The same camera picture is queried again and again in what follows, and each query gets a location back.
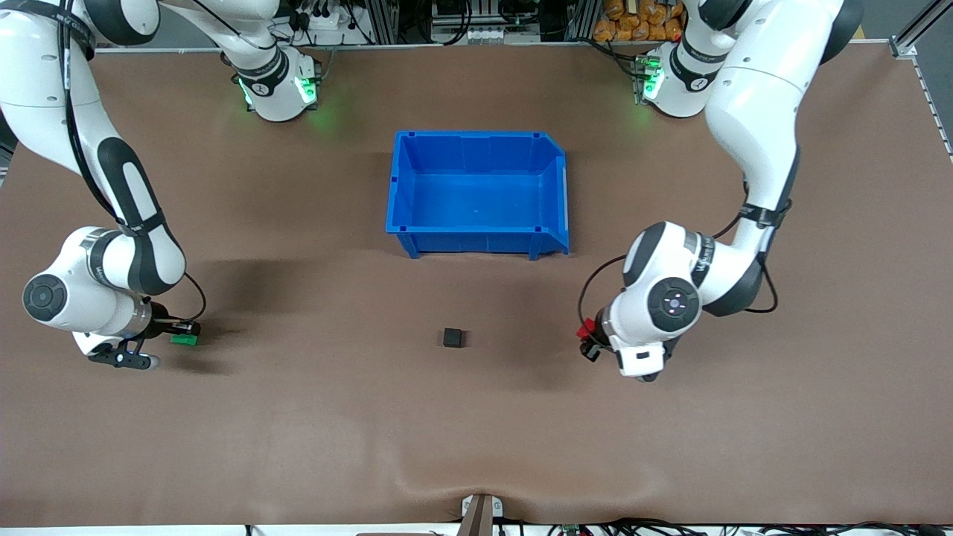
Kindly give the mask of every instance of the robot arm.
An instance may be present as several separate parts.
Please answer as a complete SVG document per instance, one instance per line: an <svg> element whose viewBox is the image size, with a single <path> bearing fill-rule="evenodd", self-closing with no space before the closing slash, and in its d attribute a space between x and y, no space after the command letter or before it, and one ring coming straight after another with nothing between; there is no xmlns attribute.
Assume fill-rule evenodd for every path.
<svg viewBox="0 0 953 536"><path fill-rule="evenodd" d="M623 292L580 332L587 357L593 359L600 347L611 349L623 376L652 381L701 311L723 317L754 301L775 231L790 206L798 107L840 10L841 0L754 0L735 15L737 42L710 84L705 119L743 171L747 198L738 231L731 244L672 222L643 231L623 265ZM690 86L677 77L665 82L677 93ZM677 100L664 91L659 99Z"/></svg>
<svg viewBox="0 0 953 536"><path fill-rule="evenodd" d="M182 278L185 257L141 162L106 116L92 79L88 25L105 16L99 11L103 4L0 3L4 116L23 145L83 176L120 229L73 232L52 265L27 284L23 302L37 321L72 331L94 361L151 368L157 361L138 350L127 352L125 343L193 331L190 323L169 317L146 298ZM122 13L107 17L112 27L97 26L97 31L155 32L154 0L122 4ZM125 23L115 22L117 17Z"/></svg>
<svg viewBox="0 0 953 536"><path fill-rule="evenodd" d="M164 0L221 49L238 74L249 108L268 121L288 121L317 102L317 65L292 47L279 47L269 25L278 0Z"/></svg>

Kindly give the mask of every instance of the blue storage bin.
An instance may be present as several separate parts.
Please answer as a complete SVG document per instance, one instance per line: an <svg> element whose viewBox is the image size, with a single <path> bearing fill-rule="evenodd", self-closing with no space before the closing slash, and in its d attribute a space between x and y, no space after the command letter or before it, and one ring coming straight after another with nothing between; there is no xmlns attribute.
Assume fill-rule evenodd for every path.
<svg viewBox="0 0 953 536"><path fill-rule="evenodd" d="M398 132L387 232L421 253L569 254L566 153L543 133Z"/></svg>

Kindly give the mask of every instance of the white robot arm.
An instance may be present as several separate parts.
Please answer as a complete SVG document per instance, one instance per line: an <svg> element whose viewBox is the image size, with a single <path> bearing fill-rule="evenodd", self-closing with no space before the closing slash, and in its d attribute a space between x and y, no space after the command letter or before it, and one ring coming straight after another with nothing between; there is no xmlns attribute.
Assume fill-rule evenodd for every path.
<svg viewBox="0 0 953 536"><path fill-rule="evenodd" d="M155 32L154 0L123 2L120 8L112 14L110 30L140 38ZM83 176L120 229L73 232L53 264L27 284L23 302L37 321L72 331L91 360L147 369L157 361L138 349L128 352L128 340L141 345L162 332L199 328L170 317L148 298L182 278L185 257L139 158L100 103L88 64L94 13L101 14L87 10L82 0L0 3L4 116L23 145Z"/></svg>
<svg viewBox="0 0 953 536"><path fill-rule="evenodd" d="M822 60L849 40L862 12L851 0L685 5L688 29L678 45L661 49L665 77L653 102L672 115L704 107L712 136L741 167L747 199L730 245L668 221L644 230L625 258L623 292L580 330L583 355L594 360L600 348L611 350L623 376L643 381L656 378L702 311L723 317L754 301L790 207L801 98ZM706 6L707 19L692 18L701 18ZM699 72L700 66L710 71Z"/></svg>
<svg viewBox="0 0 953 536"><path fill-rule="evenodd" d="M194 10L170 8L222 46L259 115L283 121L314 104L306 91L313 59L280 49L267 31L277 0L183 3ZM139 351L143 340L197 335L200 326L151 301L187 276L185 257L141 162L103 110L88 61L97 39L148 42L159 16L156 0L0 1L4 116L24 146L81 175L119 228L70 234L27 284L24 306L37 321L73 332L92 361L137 369L158 363Z"/></svg>

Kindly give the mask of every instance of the cable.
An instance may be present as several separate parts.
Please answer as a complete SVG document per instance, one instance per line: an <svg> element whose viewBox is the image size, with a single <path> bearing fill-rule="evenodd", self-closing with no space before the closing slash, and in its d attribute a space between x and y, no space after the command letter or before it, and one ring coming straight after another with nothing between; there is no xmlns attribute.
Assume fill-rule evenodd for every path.
<svg viewBox="0 0 953 536"><path fill-rule="evenodd" d="M60 0L60 9L71 12L72 1L73 0ZM76 159L76 166L79 168L79 174L83 177L83 181L86 182L86 187L90 190L93 198L96 199L96 202L99 203L99 206L102 207L103 210L112 216L112 219L118 222L119 218L115 210L92 177L90 164L86 159L86 154L83 152L82 140L79 138L79 129L76 127L76 115L72 108L72 83L70 74L72 37L70 36L70 28L63 23L59 25L59 32L56 35L56 44L60 50L60 73L63 76L63 107L64 113L66 114L66 131L70 139L73 157Z"/></svg>
<svg viewBox="0 0 953 536"><path fill-rule="evenodd" d="M470 23L473 21L474 17L474 8L470 3L470 0L460 0L460 27L456 29L456 34L453 39L447 41L443 44L444 47L449 47L450 45L455 45L467 35L467 31L470 29Z"/></svg>
<svg viewBox="0 0 953 536"><path fill-rule="evenodd" d="M610 51L610 50L606 49L605 47L601 46L597 41L594 41L593 39L590 39L590 38L588 38L588 37L577 37L577 38L573 39L573 41L578 41L579 43L586 43L586 44L592 46L593 48L595 48L597 51L602 52L603 54L605 54L605 55L607 55L607 56L609 56L609 57L621 58L621 59L625 59L625 60L628 60L628 61L636 61L636 57L635 57L635 56L630 56L630 55L628 55L628 54L622 54L622 53L619 53L619 52Z"/></svg>
<svg viewBox="0 0 953 536"><path fill-rule="evenodd" d="M351 21L355 23L357 31L360 31L361 37L364 38L364 41L367 42L368 45L375 45L376 43L374 40L371 39L367 33L364 33L364 29L362 29L360 27L360 23L357 22L357 17L355 17L355 9L354 6L351 5L351 0L341 0L341 6L344 6L344 10L348 12L348 16L351 17Z"/></svg>
<svg viewBox="0 0 953 536"><path fill-rule="evenodd" d="M245 37L244 35L242 35L240 31L236 30L236 29L235 29L231 24L229 24L225 19L223 19L222 17L218 16L218 13L216 13L215 11L212 11L212 10L210 10L208 7L206 7L205 4L199 2L199 0L192 0L192 1L193 1L199 8L202 8L202 10L204 10L206 13L208 13L209 15L211 15L212 17L214 17L214 19L217 20L218 22L220 22L220 23L222 24L222 26L224 26L225 28L229 29L232 33L234 33L239 39L241 39L242 41L244 41L244 42L248 43L249 45L255 47L256 49L259 49L260 51L269 51L269 50L271 50L271 49L273 49L273 48L275 48L275 47L278 46L277 41L275 41L274 43L272 43L271 45L269 45L269 46L267 46L267 47L262 47L262 46L260 46L260 45L256 45L255 43L253 43L252 41L250 41L247 37Z"/></svg>
<svg viewBox="0 0 953 536"><path fill-rule="evenodd" d="M538 6L537 6L536 14L530 15L528 17L519 17L518 15L514 17L512 15L505 13L503 7L506 6L507 4L514 3L514 2L515 0L499 0L499 2L497 3L497 14L500 16L500 18L502 18L508 24L512 24L514 26L526 26L527 24L533 24L537 22L537 20L539 20Z"/></svg>
<svg viewBox="0 0 953 536"><path fill-rule="evenodd" d="M586 43L592 46L593 48L595 48L597 51L602 52L603 54L616 60L616 65L618 65L618 67L622 70L622 72L625 72L629 77L631 78L645 77L644 75L636 74L635 72L629 71L629 69L625 67L625 65L622 63L623 61L629 61L629 62L636 61L636 57L628 55L628 54L621 54L616 52L615 50L613 50L612 43L610 43L609 41L606 41L605 42L606 46L602 47L599 43L597 43L596 41L588 37L577 37L576 39L573 39L573 40L578 41L580 43Z"/></svg>
<svg viewBox="0 0 953 536"><path fill-rule="evenodd" d="M728 231L731 231L731 228L732 228L732 227L738 225L738 222L739 222L740 220L741 220L741 214L736 214L735 217L731 220L731 223L729 223L728 225L726 225L724 229L718 231L717 233L714 233L714 234L712 235L712 238L721 238L721 237L723 237L725 233L727 233Z"/></svg>
<svg viewBox="0 0 953 536"><path fill-rule="evenodd" d="M618 67L619 67L620 69L622 69L622 72L625 72L625 73L628 74L631 78L639 78L639 76L638 76L637 74L635 74L635 73L632 72L632 71L629 71L629 69L628 69L627 67L625 67L625 65L622 64L622 59L621 59L620 56L616 53L616 51L614 51L614 50L612 49L612 43L610 43L609 41L606 41L606 42L605 42L605 46L609 48L609 52L612 54L613 59L616 60L616 65L618 65Z"/></svg>
<svg viewBox="0 0 953 536"><path fill-rule="evenodd" d="M328 67L321 72L321 75L317 78L318 81L323 82L325 78L331 74L331 66L335 63L335 53L337 48L344 44L344 36L341 35L341 42L336 44L333 49L331 49L331 55L328 57Z"/></svg>
<svg viewBox="0 0 953 536"><path fill-rule="evenodd" d="M746 313L758 313L759 315L774 313L775 310L778 308L778 289L775 288L774 281L771 280L771 274L768 273L768 265L767 265L767 261L764 260L764 256L758 255L757 257L755 257L755 260L758 262L758 264L761 267L761 273L764 274L764 280L768 282L768 289L771 290L771 306L768 307L767 309L752 309L749 307L745 309L744 311Z"/></svg>
<svg viewBox="0 0 953 536"><path fill-rule="evenodd" d="M620 260L625 259L626 257L628 257L628 255L620 255L616 258L611 258L609 260L606 260L605 262L602 263L601 266L599 266L599 268L597 268L592 274L590 274L589 278L586 279L586 282L583 283L582 290L579 292L579 301L576 303L576 314L579 317L579 325L581 326L586 325L586 319L582 316L582 301L586 298L586 291L589 290L589 283L593 282L593 279L595 279L596 276L598 276L599 272L601 272L602 270L605 270L606 268L608 268L609 266L612 266L613 264L619 262ZM588 329L586 330L586 332L587 332L587 335L589 336L589 340L595 343L596 346L598 346L599 348L603 348L605 350L612 351L611 348L606 347L605 344L602 344L601 342L596 340L596 337L593 336L592 332L590 332Z"/></svg>
<svg viewBox="0 0 953 536"><path fill-rule="evenodd" d="M415 9L414 9L414 19L416 23L417 33L420 34L420 37L427 43L434 44L435 41L430 32L426 30L424 26L428 19L433 19L433 16L429 13L429 10L426 10L430 5L431 0L417 0ZM467 35L467 31L470 30L470 26L473 22L474 9L473 5L470 3L470 0L459 0L459 9L460 9L460 26L456 29L454 36L445 43L440 43L444 47L449 47L454 45L463 39Z"/></svg>
<svg viewBox="0 0 953 536"><path fill-rule="evenodd" d="M185 273L185 278L192 283L192 285L195 287L195 290L198 291L198 296L202 298L202 308L198 310L198 313L192 317L188 317L187 319L179 319L183 322L192 322L198 320L199 317L205 314L205 309L208 307L209 301L205 298L205 291L202 290L202 285L198 284L198 281L196 281L195 278L193 278L188 272Z"/></svg>

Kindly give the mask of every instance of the brown table surface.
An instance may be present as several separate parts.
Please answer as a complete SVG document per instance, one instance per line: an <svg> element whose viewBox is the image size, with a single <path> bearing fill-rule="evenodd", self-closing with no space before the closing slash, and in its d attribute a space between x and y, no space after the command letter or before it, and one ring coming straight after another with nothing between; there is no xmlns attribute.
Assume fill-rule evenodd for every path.
<svg viewBox="0 0 953 536"><path fill-rule="evenodd" d="M0 196L0 525L953 521L953 167L909 62L852 45L801 106L781 307L705 316L654 384L578 354L586 276L666 218L717 231L740 171L704 119L633 105L585 48L341 52L317 112L269 124L216 54L103 55L105 106L209 296L151 373L22 310L82 181L25 149ZM394 132L545 131L573 254L410 260L384 233ZM618 271L591 289L608 302ZM766 302L768 293L760 297ZM182 284L161 301L188 314ZM441 347L441 328L471 345Z"/></svg>

